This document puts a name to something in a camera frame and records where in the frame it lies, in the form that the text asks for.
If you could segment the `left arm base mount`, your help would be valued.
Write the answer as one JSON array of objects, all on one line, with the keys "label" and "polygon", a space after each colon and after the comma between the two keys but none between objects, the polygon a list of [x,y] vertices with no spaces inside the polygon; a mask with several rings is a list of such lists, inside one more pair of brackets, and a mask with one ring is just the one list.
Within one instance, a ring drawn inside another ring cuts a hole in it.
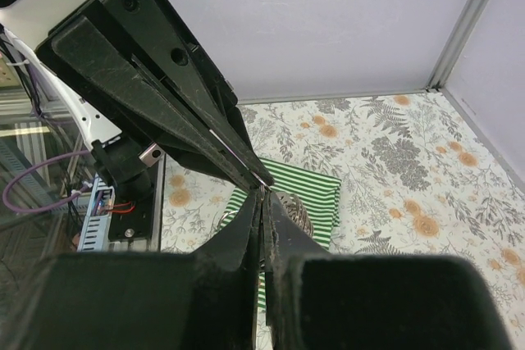
[{"label": "left arm base mount", "polygon": [[158,181],[162,180],[164,162],[159,161],[148,169],[148,175],[152,182],[150,191],[137,198],[128,196],[115,189],[117,211],[132,211],[128,213],[112,213],[108,231],[108,239],[111,242],[126,241],[132,239],[150,239],[153,232],[153,222],[156,211],[156,197],[160,186]]}]

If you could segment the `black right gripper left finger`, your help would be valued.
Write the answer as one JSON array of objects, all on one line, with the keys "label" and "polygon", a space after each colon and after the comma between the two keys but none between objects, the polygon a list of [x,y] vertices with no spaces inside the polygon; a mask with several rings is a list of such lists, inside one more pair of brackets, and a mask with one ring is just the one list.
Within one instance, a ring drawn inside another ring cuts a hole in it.
[{"label": "black right gripper left finger", "polygon": [[252,349],[258,193],[193,252],[78,252],[31,271],[4,349]]}]

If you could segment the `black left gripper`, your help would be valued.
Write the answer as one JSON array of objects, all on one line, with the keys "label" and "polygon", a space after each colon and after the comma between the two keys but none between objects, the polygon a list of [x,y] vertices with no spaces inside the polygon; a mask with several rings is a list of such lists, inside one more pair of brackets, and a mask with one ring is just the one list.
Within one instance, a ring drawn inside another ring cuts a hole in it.
[{"label": "black left gripper", "polygon": [[94,147],[111,179],[123,158],[143,170],[140,153],[157,144],[181,166],[240,189],[272,185],[236,96],[167,0],[87,0],[36,53],[122,130],[117,152]]}]

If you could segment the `metal keyring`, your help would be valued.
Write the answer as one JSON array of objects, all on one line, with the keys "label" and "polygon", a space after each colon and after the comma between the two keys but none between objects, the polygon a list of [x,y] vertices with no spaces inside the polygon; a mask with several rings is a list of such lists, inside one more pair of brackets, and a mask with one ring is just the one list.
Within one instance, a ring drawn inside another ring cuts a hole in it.
[{"label": "metal keyring", "polygon": [[246,193],[239,188],[234,188],[228,202],[226,203],[224,212],[219,219],[218,229],[222,230],[229,225],[240,213],[245,202],[255,203],[253,220],[258,228],[260,228],[263,222],[263,202],[265,197],[271,191],[272,189],[268,186],[261,186],[259,189],[252,190],[249,193]]}]

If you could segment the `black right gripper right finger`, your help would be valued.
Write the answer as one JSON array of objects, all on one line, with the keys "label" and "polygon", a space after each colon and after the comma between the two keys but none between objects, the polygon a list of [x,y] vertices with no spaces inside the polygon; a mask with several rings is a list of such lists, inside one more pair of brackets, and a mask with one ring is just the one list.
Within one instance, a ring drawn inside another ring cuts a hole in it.
[{"label": "black right gripper right finger", "polygon": [[452,255],[332,254],[262,204],[275,349],[509,349],[480,272]]}]

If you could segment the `red keyring fob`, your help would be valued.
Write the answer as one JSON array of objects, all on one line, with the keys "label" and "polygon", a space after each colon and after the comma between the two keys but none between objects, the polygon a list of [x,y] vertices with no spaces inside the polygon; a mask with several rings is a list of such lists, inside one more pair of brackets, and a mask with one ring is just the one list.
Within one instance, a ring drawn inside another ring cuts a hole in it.
[{"label": "red keyring fob", "polygon": [[288,217],[310,238],[313,237],[313,224],[309,218],[306,206],[294,193],[277,192],[281,205],[285,208]]}]

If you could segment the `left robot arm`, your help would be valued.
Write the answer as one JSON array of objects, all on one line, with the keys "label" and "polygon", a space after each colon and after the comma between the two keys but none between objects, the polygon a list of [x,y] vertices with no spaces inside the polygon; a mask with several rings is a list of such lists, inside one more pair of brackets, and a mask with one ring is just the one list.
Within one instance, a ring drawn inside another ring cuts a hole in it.
[{"label": "left robot arm", "polygon": [[162,155],[244,191],[272,184],[234,92],[168,0],[9,0],[1,25],[129,200]]}]

